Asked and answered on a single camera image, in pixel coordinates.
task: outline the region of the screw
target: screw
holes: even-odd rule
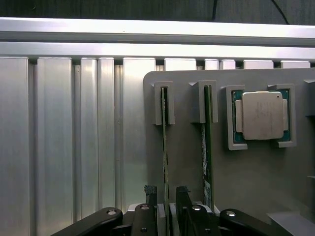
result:
[[[192,206],[192,209],[194,209],[194,210],[201,210],[201,207],[198,206],[198,205],[194,205],[194,206]]]
[[[143,210],[147,210],[147,209],[149,209],[149,207],[148,207],[148,206],[146,206],[146,205],[144,205],[144,206],[142,206],[142,207],[141,207],[141,209],[143,209]]]
[[[228,216],[231,216],[231,217],[234,217],[234,216],[236,215],[236,214],[235,214],[234,212],[232,212],[232,211],[227,211],[226,214],[227,214]]]
[[[109,211],[107,212],[107,214],[109,214],[109,215],[115,215],[115,214],[116,214],[116,210],[115,210],[115,209],[109,210]]]

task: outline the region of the cable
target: cable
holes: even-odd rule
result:
[[[287,21],[287,19],[286,19],[286,16],[285,16],[284,12],[283,12],[283,11],[281,10],[281,8],[278,6],[278,4],[276,3],[276,1],[275,1],[275,0],[271,0],[271,2],[275,5],[276,9],[277,9],[277,10],[279,11],[279,13],[282,15],[282,17],[283,17],[285,23],[286,23],[287,25],[290,25],[289,21]]]
[[[216,19],[216,14],[217,14],[217,4],[218,0],[215,0],[213,3],[213,9],[212,9],[212,19],[211,21],[214,21]]]

